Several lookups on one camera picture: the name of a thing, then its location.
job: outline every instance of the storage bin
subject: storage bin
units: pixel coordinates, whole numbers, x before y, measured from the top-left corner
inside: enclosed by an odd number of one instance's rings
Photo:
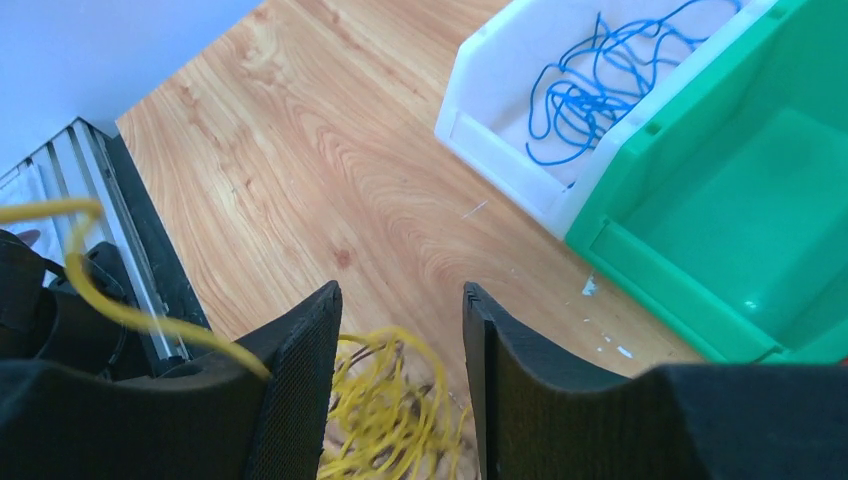
[[[778,1],[622,145],[568,233],[710,360],[848,355],[846,18]]]
[[[662,17],[684,0],[515,0],[459,48],[435,135],[564,239],[618,148],[774,1],[753,0],[735,16],[729,3],[693,6],[701,13],[680,19],[690,25],[675,26],[712,34],[710,39],[610,129],[593,152],[567,165],[542,167],[528,157],[525,142],[531,88],[545,65],[590,37],[599,13],[616,27],[634,19]],[[543,147],[554,156],[571,148],[561,142]]]

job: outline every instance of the black mesh fabric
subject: black mesh fabric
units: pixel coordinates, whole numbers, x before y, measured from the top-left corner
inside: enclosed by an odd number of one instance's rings
[[[341,310],[340,292],[336,301]],[[338,322],[306,321],[279,348],[245,478],[315,478],[338,336]]]
[[[120,382],[0,361],[0,479],[313,480],[341,308],[330,282],[238,340],[270,384],[217,352]]]

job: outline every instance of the wooden floor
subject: wooden floor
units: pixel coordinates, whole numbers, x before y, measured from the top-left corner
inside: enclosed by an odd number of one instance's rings
[[[433,137],[456,49],[507,0],[269,0],[119,122],[213,327],[331,279],[342,329],[397,324],[467,401],[463,282],[633,375],[697,359]]]

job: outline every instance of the tangled wire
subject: tangled wire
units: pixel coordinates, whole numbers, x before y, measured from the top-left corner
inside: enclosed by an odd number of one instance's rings
[[[445,370],[436,354],[409,332],[387,328],[368,336],[340,335],[340,346],[360,348],[339,355],[333,375],[328,431],[319,479],[456,478],[464,454],[469,413],[452,410]],[[432,382],[410,380],[408,350],[432,371]]]
[[[742,9],[740,0],[690,0],[665,17],[635,20],[615,30],[598,13],[593,35],[570,48],[557,63],[546,65],[530,94],[530,137],[541,141],[553,133],[577,151],[565,158],[541,160],[527,142],[527,155],[539,165],[553,166],[568,163],[594,149],[601,137],[654,89],[659,67],[675,67],[682,61],[664,56],[664,43],[676,40],[692,52],[709,38],[684,35],[669,22],[688,7],[704,1],[729,2],[735,13]],[[649,58],[642,59],[636,54],[632,42],[637,39],[654,42]],[[584,74],[577,70],[576,64],[587,59],[591,68],[588,74]],[[602,70],[619,74],[616,86],[610,85],[609,79],[602,78],[608,76]],[[545,118],[541,122],[534,121],[534,116],[538,115],[535,104],[543,91]]]

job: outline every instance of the green plastic bin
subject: green plastic bin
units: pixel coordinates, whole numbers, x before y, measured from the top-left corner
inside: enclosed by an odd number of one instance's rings
[[[845,0],[781,0],[621,148],[566,243],[704,356],[848,356]]]

